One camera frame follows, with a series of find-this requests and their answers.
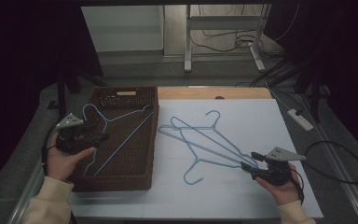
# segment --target wall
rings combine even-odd
[[[97,52],[163,49],[162,6],[82,7]]]

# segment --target beige sleeve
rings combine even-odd
[[[45,176],[41,190],[25,210],[23,223],[68,224],[71,217],[68,200],[73,187],[72,183]]]
[[[281,215],[282,224],[315,224],[315,220],[307,217],[302,206],[301,201],[295,201],[278,206],[278,211]]]

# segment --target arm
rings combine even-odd
[[[292,169],[293,179],[298,182],[297,173],[295,172],[296,167],[291,163],[289,163],[289,166]],[[298,199],[296,187],[291,182],[287,182],[282,186],[276,187],[261,178],[257,178],[256,181],[260,186],[272,194],[276,204],[278,205],[278,211],[281,216],[282,224],[316,223],[314,219],[307,217],[305,214],[301,206],[301,202]]]
[[[54,134],[51,146],[54,146],[56,138],[57,134]],[[74,185],[66,182],[66,178],[74,171],[77,163],[94,150],[88,148],[76,155],[63,153],[56,147],[48,150],[48,175],[39,193],[30,200],[23,223],[69,223],[71,208],[68,200]]]

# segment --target power socket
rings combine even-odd
[[[306,132],[313,129],[313,126],[301,115],[296,115],[296,111],[294,109],[291,109],[287,111],[287,114],[294,119],[298,125],[300,125]]]

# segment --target brown wicker basket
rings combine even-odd
[[[92,156],[86,158],[68,178],[75,184],[74,191],[150,189],[158,124],[157,88],[95,88],[89,103],[108,119],[133,113],[108,122],[105,133],[109,132],[109,139],[101,143],[95,162],[85,173]],[[105,122],[97,110],[93,106],[86,106],[85,112],[86,123],[96,123],[96,134],[103,133]],[[116,150],[112,159],[94,175]]]

